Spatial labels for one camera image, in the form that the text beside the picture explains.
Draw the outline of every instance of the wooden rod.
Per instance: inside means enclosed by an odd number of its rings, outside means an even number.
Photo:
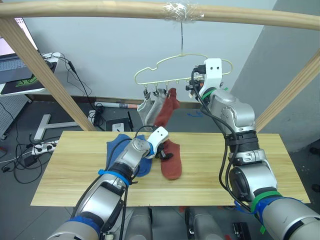
[[[84,131],[96,130],[36,51],[14,18],[0,18],[0,36],[5,39],[42,85]]]
[[[139,1],[26,1],[0,3],[0,18],[112,17],[172,19],[168,3]],[[198,21],[270,25],[320,30],[320,17],[286,11],[187,4],[188,17]]]
[[[320,73],[320,49],[304,68],[275,98],[256,120],[256,131],[260,132],[278,113],[284,109]]]

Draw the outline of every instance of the gray sock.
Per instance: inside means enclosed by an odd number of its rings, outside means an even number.
[[[142,125],[145,125],[146,117],[150,112],[151,108],[152,108],[152,102],[151,102],[150,93],[149,93],[147,98],[145,98],[143,103],[141,103],[137,108],[137,111],[142,120]]]
[[[164,105],[166,99],[165,89],[158,89],[158,92],[159,95],[155,97],[154,104],[145,118],[144,125],[153,125],[162,106]]]

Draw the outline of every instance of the laptop screen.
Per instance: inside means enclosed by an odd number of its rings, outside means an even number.
[[[29,41],[32,43],[34,48],[38,50],[38,48],[35,44],[35,41],[33,40],[32,36],[31,36],[31,34],[25,24],[25,21],[21,17],[17,17],[17,18],[15,18],[15,20],[18,23],[18,25],[20,26],[20,28],[22,28],[22,30],[24,31],[24,34],[29,39]],[[0,58],[3,56],[6,56],[6,55],[11,55],[11,54],[15,54],[15,51],[13,51],[13,49],[9,46],[9,44],[5,41],[5,39],[0,36]]]

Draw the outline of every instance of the desk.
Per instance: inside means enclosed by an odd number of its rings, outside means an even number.
[[[106,142],[119,132],[64,131],[43,174],[32,206],[75,206],[78,199],[106,166]],[[131,138],[133,132],[126,133]],[[136,178],[128,190],[128,207],[233,205],[218,181],[225,142],[220,133],[176,133],[169,138],[180,144],[182,175],[162,176],[160,161],[152,160],[148,175]],[[278,191],[309,203],[307,193],[278,134],[258,134],[278,181]]]
[[[55,69],[58,68],[58,63],[60,63],[61,61],[57,57],[61,57],[61,53],[59,53],[59,52],[53,52],[53,53],[49,52],[49,53],[43,54],[42,56],[48,58],[48,59],[46,59],[48,62],[56,63]],[[38,93],[43,92],[44,90],[46,90],[44,87],[35,88],[35,89],[31,89],[31,90],[25,90],[25,91],[21,91],[21,90],[19,90],[19,88],[17,88],[16,92],[7,93],[7,94],[1,94],[1,91],[4,89],[6,84],[7,83],[0,84],[0,96],[12,96],[12,95],[21,95],[21,94],[38,94]]]

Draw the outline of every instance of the white plastic hanger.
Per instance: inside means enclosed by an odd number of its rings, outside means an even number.
[[[186,82],[190,81],[191,80],[191,77],[183,77],[183,78],[176,78],[176,79],[168,79],[168,80],[161,80],[161,81],[149,81],[149,82],[138,82],[137,80],[137,76],[139,74],[141,74],[142,72],[144,71],[147,71],[147,70],[150,70],[150,71],[155,71],[159,68],[159,65],[165,61],[168,61],[168,60],[171,60],[171,59],[176,59],[176,58],[182,58],[182,57],[185,57],[185,56],[200,56],[200,57],[204,57],[205,59],[208,59],[208,56],[204,55],[204,54],[201,54],[201,53],[183,53],[183,46],[184,46],[184,35],[183,35],[183,25],[182,25],[182,22],[181,22],[181,53],[179,55],[175,55],[175,56],[170,56],[170,57],[167,57],[165,59],[162,59],[160,61],[158,61],[155,65],[155,68],[151,68],[151,67],[145,67],[139,71],[137,71],[134,75],[134,81],[136,84],[138,85],[144,85],[145,88],[147,88],[147,85],[149,84],[154,84],[154,85],[158,85],[159,83],[165,83],[167,86],[169,84],[169,82],[176,82],[177,84],[179,83],[179,81],[181,80],[184,80]],[[230,74],[233,70],[233,65],[230,61],[228,60],[225,60],[225,59],[222,59],[222,61],[226,61],[228,62],[230,65],[231,65],[231,70],[229,72],[226,72],[226,73],[223,73],[222,75],[227,75],[227,74]],[[201,79],[203,76],[195,76],[194,78],[195,79]]]

